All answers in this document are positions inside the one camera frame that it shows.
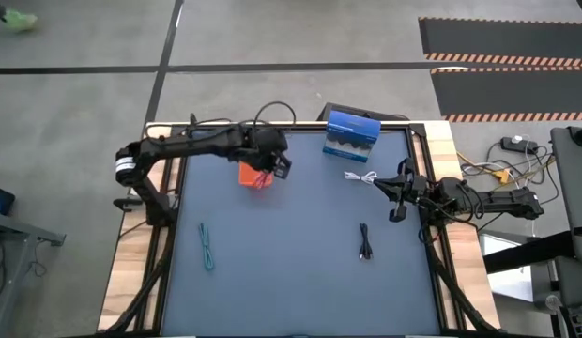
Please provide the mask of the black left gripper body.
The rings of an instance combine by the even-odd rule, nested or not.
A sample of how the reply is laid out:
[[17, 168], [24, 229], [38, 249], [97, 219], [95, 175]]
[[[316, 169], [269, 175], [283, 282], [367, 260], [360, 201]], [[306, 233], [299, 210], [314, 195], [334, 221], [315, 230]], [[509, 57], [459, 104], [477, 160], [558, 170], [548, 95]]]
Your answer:
[[288, 149], [283, 130], [277, 128], [247, 129], [246, 162], [256, 171], [288, 172], [289, 159], [284, 155]]

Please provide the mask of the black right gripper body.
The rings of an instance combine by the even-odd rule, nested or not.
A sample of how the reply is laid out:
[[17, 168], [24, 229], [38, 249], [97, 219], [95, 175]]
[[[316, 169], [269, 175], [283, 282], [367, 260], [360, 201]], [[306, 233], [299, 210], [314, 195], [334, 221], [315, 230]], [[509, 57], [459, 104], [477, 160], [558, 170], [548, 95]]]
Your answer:
[[409, 202], [418, 204], [424, 200], [434, 203], [442, 201], [439, 192], [439, 182], [429, 179], [426, 176], [412, 174], [410, 180]]

